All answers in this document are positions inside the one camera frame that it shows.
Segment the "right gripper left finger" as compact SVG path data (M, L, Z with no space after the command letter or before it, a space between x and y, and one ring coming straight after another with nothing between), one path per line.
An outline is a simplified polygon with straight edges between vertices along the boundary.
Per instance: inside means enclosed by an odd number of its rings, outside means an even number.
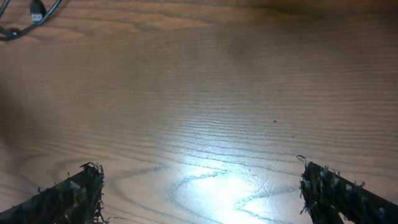
M105 223L101 212L103 167L88 162L81 168L81 172L1 212L1 224Z

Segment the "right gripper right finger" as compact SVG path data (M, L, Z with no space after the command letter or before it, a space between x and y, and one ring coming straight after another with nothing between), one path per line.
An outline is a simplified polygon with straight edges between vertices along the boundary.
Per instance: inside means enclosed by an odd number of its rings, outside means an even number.
M397 224L397 205L350 182L338 171L330 171L298 155L305 164L301 174L300 196L313 223Z

